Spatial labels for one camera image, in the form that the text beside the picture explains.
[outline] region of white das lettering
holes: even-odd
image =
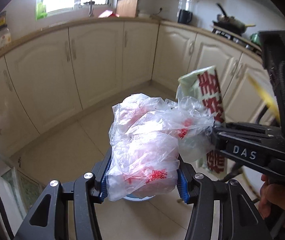
[[[233,153],[235,153],[235,154],[237,154],[239,152],[239,146],[237,146],[237,145],[235,145],[234,146],[234,151],[233,151]],[[256,159],[256,153],[257,152],[254,152],[254,151],[252,151],[251,153],[250,153],[250,159],[251,160],[255,160]],[[243,150],[243,152],[241,153],[241,156],[245,156],[245,157],[247,157],[247,149],[245,148],[244,150]]]

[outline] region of human hand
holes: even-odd
[[[260,189],[261,199],[258,205],[258,211],[263,219],[265,219],[270,215],[271,204],[275,204],[285,210],[285,186],[269,184],[266,175],[262,175],[261,180],[265,183]]]

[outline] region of wooden cutting board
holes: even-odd
[[[120,17],[136,17],[138,0],[118,0],[116,14]]]

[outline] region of light blue bucket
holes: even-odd
[[[141,201],[146,201],[146,200],[150,200],[152,197],[144,197],[144,198],[138,198],[136,196],[134,196],[133,194],[128,194],[126,197],[124,197],[124,199],[129,200],[129,201],[133,201],[133,202],[141,202]]]

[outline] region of cabinet handle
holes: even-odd
[[[68,46],[68,41],[65,41],[65,53],[67,57],[67,62],[70,61],[70,53],[69,53],[69,46]]]
[[[9,90],[12,92],[12,86],[11,86],[11,82],[10,82],[10,77],[8,75],[7,70],[4,70],[4,78],[6,80],[6,84],[7,84],[8,88],[9,88]]]
[[[72,50],[72,57],[73,59],[76,59],[76,47],[75,47],[75,39],[71,39],[71,50]]]
[[[239,64],[239,69],[238,69],[238,71],[237,71],[236,78],[239,78],[239,77],[240,77],[240,75],[241,75],[241,70],[242,70],[243,66],[244,66],[243,63],[240,63],[240,64]]]
[[[128,38],[127,38],[127,31],[124,32],[124,47],[127,47],[127,42],[128,42]]]
[[[189,45],[189,55],[193,54],[195,48],[195,42],[192,41]]]
[[[232,69],[232,71],[230,72],[230,76],[234,76],[234,74],[235,74],[235,72],[236,72],[236,69],[237,69],[237,65],[238,65],[238,60],[235,60],[233,69]]]

